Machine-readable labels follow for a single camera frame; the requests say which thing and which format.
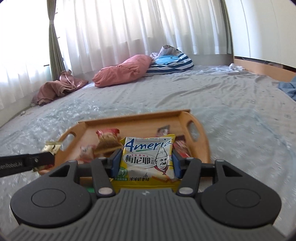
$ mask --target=gold candy wrapper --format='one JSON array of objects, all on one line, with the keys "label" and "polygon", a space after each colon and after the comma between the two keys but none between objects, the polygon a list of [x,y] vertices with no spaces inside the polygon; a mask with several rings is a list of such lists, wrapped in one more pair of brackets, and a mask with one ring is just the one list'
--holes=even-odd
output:
[{"label": "gold candy wrapper", "polygon": [[41,150],[41,152],[50,152],[51,154],[57,154],[59,149],[61,148],[62,142],[45,142],[45,146]]},{"label": "gold candy wrapper", "polygon": [[175,135],[162,137],[126,137],[119,172],[112,181],[120,188],[172,188],[180,184],[175,177],[172,147]]},{"label": "gold candy wrapper", "polygon": [[39,172],[39,171],[42,171],[42,170],[49,169],[51,167],[53,167],[53,165],[44,165],[44,166],[34,167],[33,172]]}]

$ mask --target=chef illustration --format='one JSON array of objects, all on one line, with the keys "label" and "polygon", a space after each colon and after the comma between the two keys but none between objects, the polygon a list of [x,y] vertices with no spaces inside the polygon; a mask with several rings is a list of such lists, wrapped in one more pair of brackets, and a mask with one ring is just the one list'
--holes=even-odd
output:
[{"label": "chef illustration", "polygon": [[170,179],[175,177],[174,169],[172,165],[169,165],[169,156],[163,147],[158,149],[158,153],[154,160],[155,166],[148,168],[149,172],[159,175],[166,175]]}]

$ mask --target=pink pillow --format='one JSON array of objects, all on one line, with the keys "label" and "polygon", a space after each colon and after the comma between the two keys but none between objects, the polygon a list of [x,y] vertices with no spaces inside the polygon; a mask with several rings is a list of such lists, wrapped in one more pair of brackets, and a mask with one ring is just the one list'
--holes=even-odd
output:
[{"label": "pink pillow", "polygon": [[151,58],[144,54],[135,55],[122,64],[101,69],[93,78],[96,87],[128,83],[143,77],[149,68]]}]

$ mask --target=white wall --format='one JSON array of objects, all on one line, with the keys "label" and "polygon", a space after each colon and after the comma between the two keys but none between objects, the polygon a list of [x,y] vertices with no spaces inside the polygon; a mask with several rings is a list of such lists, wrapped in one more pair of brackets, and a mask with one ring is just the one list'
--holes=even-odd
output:
[{"label": "white wall", "polygon": [[290,0],[225,0],[234,56],[296,68],[296,6]]},{"label": "white wall", "polygon": [[203,66],[218,66],[218,65],[230,65],[233,63],[232,54],[188,54],[188,57],[192,59],[195,65]]}]

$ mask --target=gray bed sheet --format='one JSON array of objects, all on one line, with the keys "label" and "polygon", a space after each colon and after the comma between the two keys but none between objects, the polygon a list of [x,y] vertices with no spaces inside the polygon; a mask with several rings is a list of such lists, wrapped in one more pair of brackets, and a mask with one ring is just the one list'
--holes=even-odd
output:
[{"label": "gray bed sheet", "polygon": [[[30,108],[0,128],[0,155],[39,152],[45,141],[57,140],[85,119],[190,108],[204,125],[212,161],[225,159],[279,193],[282,209],[275,227],[287,235],[296,223],[296,104],[276,84],[227,66],[195,66],[102,89],[90,83]],[[26,172],[0,179],[0,228],[5,234],[17,226],[11,196],[37,177]],[[200,189],[207,184],[202,182]]]}]

